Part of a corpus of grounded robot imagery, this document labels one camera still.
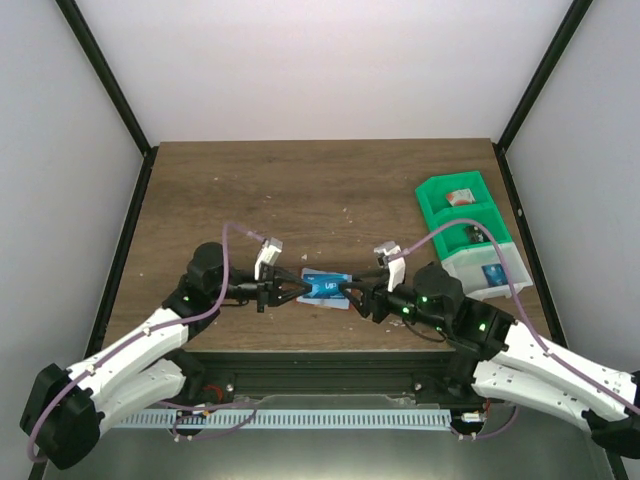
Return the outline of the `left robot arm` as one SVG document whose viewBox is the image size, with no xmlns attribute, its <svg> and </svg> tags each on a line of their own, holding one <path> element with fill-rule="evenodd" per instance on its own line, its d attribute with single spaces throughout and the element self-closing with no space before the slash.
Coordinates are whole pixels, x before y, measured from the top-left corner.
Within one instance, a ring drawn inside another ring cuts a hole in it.
<svg viewBox="0 0 640 480">
<path fill-rule="evenodd" d="M 66 469 L 83 459 L 120 420 L 156 402 L 198 391 L 199 371 L 183 347 L 208 328 L 222 304 L 278 307 L 312 287 L 276 266 L 282 245 L 264 240 L 250 271 L 230 264 L 224 244 L 196 248 L 176 289 L 138 327 L 67 367 L 38 372 L 20 418 L 27 456 Z"/>
</svg>

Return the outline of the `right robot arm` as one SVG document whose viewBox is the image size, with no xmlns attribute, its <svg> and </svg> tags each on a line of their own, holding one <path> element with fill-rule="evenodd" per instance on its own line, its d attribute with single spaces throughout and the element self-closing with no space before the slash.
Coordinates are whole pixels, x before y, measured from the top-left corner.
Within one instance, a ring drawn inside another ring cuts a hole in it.
<svg viewBox="0 0 640 480">
<path fill-rule="evenodd" d="M 600 365 L 536 336 L 524 321 L 466 296 L 461 282 L 434 263 L 409 285 L 381 270 L 338 288 L 375 323 L 395 315 L 440 333 L 457 354 L 450 389 L 555 416 L 589 433 L 601 448 L 638 458 L 638 373 Z"/>
</svg>

